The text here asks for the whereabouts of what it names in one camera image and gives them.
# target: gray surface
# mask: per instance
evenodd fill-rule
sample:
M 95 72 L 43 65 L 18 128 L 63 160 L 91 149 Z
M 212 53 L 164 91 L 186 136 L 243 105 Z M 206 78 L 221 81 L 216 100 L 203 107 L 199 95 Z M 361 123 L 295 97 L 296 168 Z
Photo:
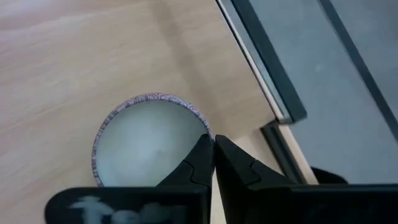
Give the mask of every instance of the gray surface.
M 398 1 L 331 2 L 395 117 L 398 117 Z
M 318 3 L 251 2 L 308 111 L 292 131 L 310 165 L 351 183 L 398 182 L 396 141 Z

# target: light wood surface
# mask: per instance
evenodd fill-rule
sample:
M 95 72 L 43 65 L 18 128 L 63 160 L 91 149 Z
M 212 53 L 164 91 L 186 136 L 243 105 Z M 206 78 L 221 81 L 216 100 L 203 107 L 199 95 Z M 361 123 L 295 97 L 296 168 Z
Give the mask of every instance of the light wood surface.
M 0 0 L 1 223 L 43 223 L 53 194 L 94 185 L 102 120 L 147 92 L 230 138 L 274 119 L 212 0 Z

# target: white liquid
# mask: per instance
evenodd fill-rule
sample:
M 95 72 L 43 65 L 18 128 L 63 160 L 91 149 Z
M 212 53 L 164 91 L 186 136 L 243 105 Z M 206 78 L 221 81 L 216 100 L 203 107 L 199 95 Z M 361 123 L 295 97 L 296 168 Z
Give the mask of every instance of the white liquid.
M 182 106 L 159 100 L 132 105 L 109 122 L 98 141 L 98 175 L 104 186 L 156 186 L 206 133 Z

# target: patterned rim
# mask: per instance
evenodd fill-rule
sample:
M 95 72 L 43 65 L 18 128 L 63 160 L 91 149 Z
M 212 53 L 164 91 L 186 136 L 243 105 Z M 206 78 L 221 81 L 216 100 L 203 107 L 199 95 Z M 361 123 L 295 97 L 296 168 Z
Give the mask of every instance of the patterned rim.
M 145 101 L 150 101 L 150 100 L 163 100 L 163 101 L 168 101 L 171 103 L 175 103 L 177 105 L 180 105 L 186 109 L 188 109 L 189 111 L 191 111 L 205 126 L 207 133 L 210 135 L 210 138 L 213 139 L 213 134 L 210 131 L 209 128 L 209 124 L 208 122 L 203 118 L 203 115 L 199 113 L 198 108 L 196 108 L 195 106 L 193 106 L 191 103 L 179 98 L 178 96 L 175 95 L 170 95 L 170 94 L 163 94 L 163 93 L 148 93 L 148 94 L 143 94 L 143 95 L 139 95 L 136 96 L 134 98 L 131 98 L 130 100 L 126 100 L 125 102 L 123 102 L 122 104 L 120 104 L 119 106 L 117 106 L 104 120 L 104 122 L 102 123 L 101 127 L 99 128 L 99 131 L 97 133 L 97 135 L 95 136 L 95 140 L 94 140 L 94 145 L 93 145 L 93 152 L 91 153 L 91 168 L 93 169 L 93 175 L 94 175 L 94 179 L 95 182 L 97 183 L 97 185 L 99 187 L 104 187 L 100 176 L 98 175 L 98 171 L 97 171 L 97 166 L 96 166 L 96 153 L 97 153 L 97 145 L 98 145 L 98 140 L 100 139 L 104 129 L 106 128 L 106 126 L 109 124 L 109 122 L 118 114 L 120 113 L 120 111 L 138 104 L 138 103 L 142 103 Z

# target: wooden table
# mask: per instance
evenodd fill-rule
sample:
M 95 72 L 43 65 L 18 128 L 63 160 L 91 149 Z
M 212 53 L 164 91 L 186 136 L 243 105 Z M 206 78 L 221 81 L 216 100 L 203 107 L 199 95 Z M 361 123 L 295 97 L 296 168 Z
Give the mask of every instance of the wooden table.
M 1 223 L 43 223 L 53 194 L 93 186 L 102 120 L 147 92 L 230 138 L 274 119 L 214 0 L 0 0 Z

